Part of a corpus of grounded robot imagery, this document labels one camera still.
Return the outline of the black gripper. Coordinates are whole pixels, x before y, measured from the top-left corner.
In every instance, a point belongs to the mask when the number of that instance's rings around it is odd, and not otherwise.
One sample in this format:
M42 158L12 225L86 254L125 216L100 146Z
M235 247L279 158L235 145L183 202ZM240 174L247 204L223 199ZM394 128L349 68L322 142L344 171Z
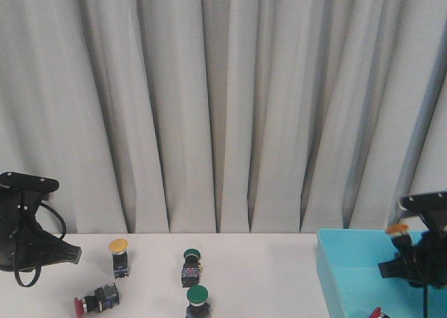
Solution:
M33 214L20 212L19 201L18 193L1 190L1 270L28 271L39 263L78 264L82 248L61 243L58 237L44 231Z
M446 286L446 211L424 212L422 221L428 231L422 233L417 245L411 246L409 274L403 258L396 258L379 263L383 279L409 279L411 287Z

